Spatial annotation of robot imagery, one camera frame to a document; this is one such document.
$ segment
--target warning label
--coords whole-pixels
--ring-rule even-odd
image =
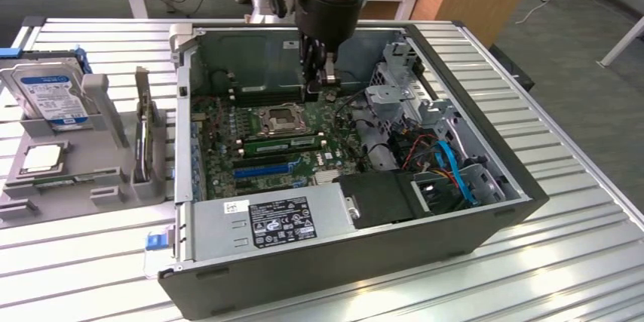
[[[318,237],[306,197],[250,205],[248,215],[258,248]]]
[[[79,124],[88,120],[83,103],[72,93],[70,77],[26,77],[20,79],[32,104],[54,124]]]

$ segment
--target gray carpet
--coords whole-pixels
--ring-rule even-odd
[[[522,0],[496,44],[532,77],[531,95],[644,210],[644,42],[608,69],[596,64],[638,19],[604,0],[552,0],[515,24],[540,4]]]
[[[178,16],[166,12],[159,0],[147,4],[151,17]],[[522,0],[498,46],[536,82],[532,95],[542,106],[644,210],[644,43],[632,44],[610,69],[595,63],[636,19],[626,19],[594,0],[552,0],[516,25],[539,4],[540,0]],[[199,0],[176,6],[191,13]],[[131,17],[126,0],[0,0],[0,8],[0,47],[11,45],[24,15]],[[240,18],[250,13],[250,5],[207,0],[195,17]]]

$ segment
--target white cable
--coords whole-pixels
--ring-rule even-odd
[[[532,15],[532,13],[535,13],[540,8],[543,8],[546,5],[548,5],[550,2],[551,2],[551,0],[547,0],[542,5],[538,5],[536,7],[534,7],[531,9],[531,11],[527,12],[526,17],[519,22],[515,22],[515,24],[523,24],[523,23],[526,23],[527,22],[527,19]]]
[[[527,12],[526,17],[523,17],[523,19],[519,22],[515,22],[515,24],[526,23],[527,19],[532,15],[532,13],[535,13],[540,8],[543,8],[546,5],[548,5],[550,2],[551,2],[551,0],[547,0],[542,5],[538,5],[536,7],[534,7],[532,10]]]

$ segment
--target blue pcie slot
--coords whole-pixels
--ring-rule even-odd
[[[235,170],[232,176],[236,179],[240,179],[243,177],[275,175],[276,173],[290,173],[290,170],[291,168],[288,164],[272,165],[272,166],[264,166],[264,167],[255,167],[252,169]]]

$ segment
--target aluminum slatted table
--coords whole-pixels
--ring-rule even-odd
[[[80,44],[95,72],[110,75],[122,111],[134,110],[134,67],[144,66],[172,118],[167,39],[176,22],[50,19],[23,29],[15,45],[59,50]],[[551,201],[467,256],[211,320],[644,320],[642,214],[468,30],[447,22],[418,26]],[[7,90],[0,103],[2,178],[23,129]],[[170,157],[168,186],[172,167]],[[143,272],[144,237],[172,223],[171,199],[170,192],[154,207],[0,230],[0,320],[183,320]]]

